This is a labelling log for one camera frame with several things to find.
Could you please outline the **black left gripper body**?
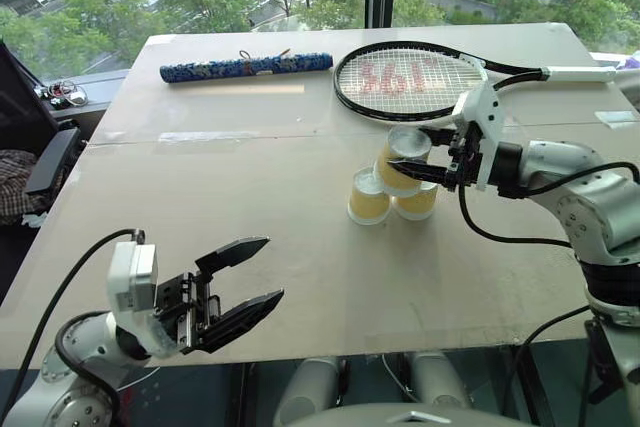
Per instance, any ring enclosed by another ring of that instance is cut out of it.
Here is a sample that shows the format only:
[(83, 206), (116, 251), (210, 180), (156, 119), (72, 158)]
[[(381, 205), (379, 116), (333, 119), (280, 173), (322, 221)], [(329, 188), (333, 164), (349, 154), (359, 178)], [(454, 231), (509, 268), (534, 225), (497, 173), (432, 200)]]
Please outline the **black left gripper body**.
[(210, 278), (186, 272), (156, 290), (154, 318), (181, 353), (202, 350), (204, 335), (221, 315), (220, 299), (210, 292)]

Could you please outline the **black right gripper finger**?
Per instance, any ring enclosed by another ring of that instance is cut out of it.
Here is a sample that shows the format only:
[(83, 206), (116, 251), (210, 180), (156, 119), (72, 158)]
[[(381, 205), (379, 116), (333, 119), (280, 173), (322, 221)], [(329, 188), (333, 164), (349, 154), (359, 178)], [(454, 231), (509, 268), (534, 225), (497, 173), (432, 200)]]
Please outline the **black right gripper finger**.
[(430, 165), (424, 161), (414, 161), (410, 159), (392, 159), (386, 164), (395, 171), (419, 181), (426, 181), (438, 185), (450, 185), (453, 179), (452, 174), (446, 167)]
[(421, 126), (418, 130), (427, 135), (433, 145), (450, 145), (457, 136), (455, 129)]

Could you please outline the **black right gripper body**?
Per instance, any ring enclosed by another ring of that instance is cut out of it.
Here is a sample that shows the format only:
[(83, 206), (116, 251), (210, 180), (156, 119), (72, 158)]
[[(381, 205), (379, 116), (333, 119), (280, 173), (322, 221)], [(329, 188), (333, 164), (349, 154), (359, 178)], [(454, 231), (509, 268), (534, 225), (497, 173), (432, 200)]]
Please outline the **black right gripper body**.
[(483, 134), (477, 124), (471, 124), (466, 133), (453, 134), (448, 147), (451, 157), (445, 174), (445, 187), (454, 191), (456, 188), (471, 186), (477, 183), (478, 172), (483, 154), (480, 152), (480, 141)]

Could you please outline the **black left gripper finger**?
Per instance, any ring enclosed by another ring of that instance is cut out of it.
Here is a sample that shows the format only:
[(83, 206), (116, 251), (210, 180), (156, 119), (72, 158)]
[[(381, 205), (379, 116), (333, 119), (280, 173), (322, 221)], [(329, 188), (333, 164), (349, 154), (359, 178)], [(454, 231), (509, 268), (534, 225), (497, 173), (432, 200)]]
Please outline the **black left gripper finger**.
[(247, 334), (264, 320), (284, 297), (279, 289), (241, 302), (222, 314), (209, 315), (202, 328), (196, 329), (192, 351), (212, 354)]
[(263, 236), (241, 238), (196, 259), (195, 264), (203, 281), (209, 283), (216, 272), (249, 260), (269, 242)]

